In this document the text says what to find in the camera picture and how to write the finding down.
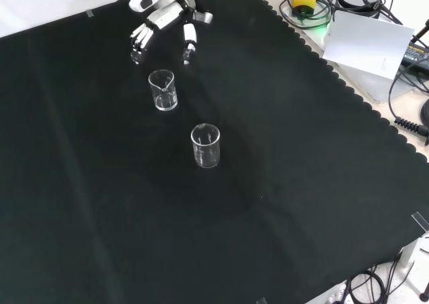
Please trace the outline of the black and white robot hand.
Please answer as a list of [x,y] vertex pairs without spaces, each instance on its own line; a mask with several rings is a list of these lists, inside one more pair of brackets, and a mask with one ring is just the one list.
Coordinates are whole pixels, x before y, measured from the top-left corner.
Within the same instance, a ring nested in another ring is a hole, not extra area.
[[196,52],[198,36],[194,22],[210,24],[213,14],[203,11],[201,0],[130,0],[129,8],[147,17],[130,35],[131,59],[140,64],[147,53],[154,36],[174,24],[183,24],[184,51],[182,63],[189,65]]

